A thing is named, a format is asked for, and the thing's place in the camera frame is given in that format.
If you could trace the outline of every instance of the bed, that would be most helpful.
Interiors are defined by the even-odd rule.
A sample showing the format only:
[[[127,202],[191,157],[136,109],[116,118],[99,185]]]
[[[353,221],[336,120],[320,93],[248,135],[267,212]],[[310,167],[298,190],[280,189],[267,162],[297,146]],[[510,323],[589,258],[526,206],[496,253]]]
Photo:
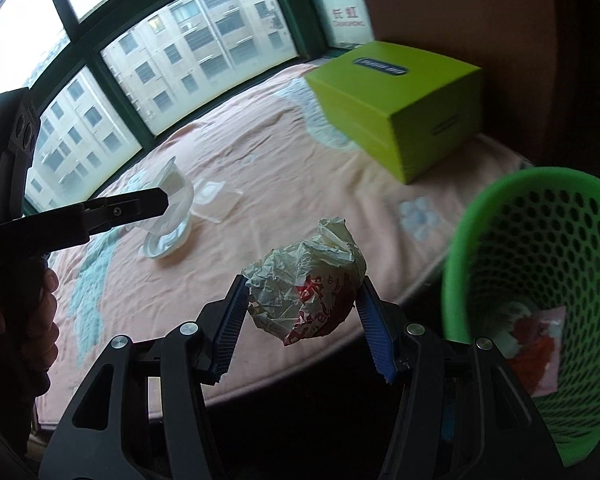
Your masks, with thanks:
[[[161,337],[196,319],[226,294],[234,276],[272,248],[315,233],[321,218],[341,216],[367,262],[380,296],[403,303],[445,257],[468,203],[519,155],[486,136],[405,186],[324,119],[299,64],[237,95],[175,132],[104,194],[138,188],[172,156],[191,180],[226,180],[244,192],[214,224],[194,218],[186,243],[151,260],[139,253],[146,233],[116,228],[85,246],[53,254],[60,349],[51,389],[37,401],[41,427],[53,428],[113,336]],[[355,310],[333,333],[283,347],[245,318],[229,372],[206,387],[207,403],[257,390],[323,359],[357,338]],[[150,417],[160,416],[159,382],[150,382]]]

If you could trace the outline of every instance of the crumpled paper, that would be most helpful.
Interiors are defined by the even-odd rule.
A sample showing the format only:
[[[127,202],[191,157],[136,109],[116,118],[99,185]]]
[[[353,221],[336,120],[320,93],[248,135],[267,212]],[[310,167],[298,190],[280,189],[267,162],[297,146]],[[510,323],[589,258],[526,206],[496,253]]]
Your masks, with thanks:
[[[286,346],[327,335],[347,318],[366,261],[336,217],[320,220],[312,238],[274,249],[242,273],[254,323]]]

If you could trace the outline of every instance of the green box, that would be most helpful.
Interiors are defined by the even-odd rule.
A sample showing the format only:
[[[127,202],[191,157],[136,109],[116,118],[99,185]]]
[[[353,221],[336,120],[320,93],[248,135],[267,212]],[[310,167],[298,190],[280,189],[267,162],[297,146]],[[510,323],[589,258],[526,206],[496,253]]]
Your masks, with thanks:
[[[373,41],[306,75],[324,115],[403,183],[480,131],[482,72]]]

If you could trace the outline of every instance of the screw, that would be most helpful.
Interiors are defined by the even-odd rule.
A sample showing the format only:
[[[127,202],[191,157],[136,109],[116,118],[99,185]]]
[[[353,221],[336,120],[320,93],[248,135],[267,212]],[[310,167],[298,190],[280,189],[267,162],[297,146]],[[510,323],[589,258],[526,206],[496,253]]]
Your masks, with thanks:
[[[198,326],[192,321],[189,321],[188,323],[185,323],[180,327],[180,333],[182,335],[192,335],[195,334],[197,331]]]
[[[117,336],[115,336],[115,338],[113,338],[111,340],[111,346],[113,346],[113,348],[122,348],[122,347],[126,346],[126,344],[128,342],[129,342],[129,339],[126,338],[126,336],[117,335]]]
[[[491,350],[493,348],[493,342],[486,337],[479,337],[475,344],[480,350]]]
[[[422,335],[424,334],[424,327],[419,323],[411,323],[407,325],[407,332],[411,335]]]

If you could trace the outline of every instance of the mesh basket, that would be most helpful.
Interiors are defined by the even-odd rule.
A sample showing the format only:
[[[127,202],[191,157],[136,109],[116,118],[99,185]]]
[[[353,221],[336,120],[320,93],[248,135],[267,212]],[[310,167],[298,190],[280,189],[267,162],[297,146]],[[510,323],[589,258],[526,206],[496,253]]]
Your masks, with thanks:
[[[535,399],[565,465],[600,439],[600,180],[564,168],[506,176],[468,208],[443,285],[448,339],[470,343],[512,296],[565,305],[558,392]]]

